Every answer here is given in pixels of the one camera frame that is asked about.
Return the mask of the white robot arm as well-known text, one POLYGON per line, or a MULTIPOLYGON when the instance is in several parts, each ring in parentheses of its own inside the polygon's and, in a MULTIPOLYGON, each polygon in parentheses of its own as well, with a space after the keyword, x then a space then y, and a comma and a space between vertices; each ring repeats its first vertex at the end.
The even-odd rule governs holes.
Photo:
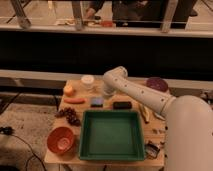
POLYGON ((213 171, 213 110, 204 100, 175 97, 127 80, 116 67, 103 75, 103 95, 116 90, 129 95, 165 118, 164 171, 213 171))

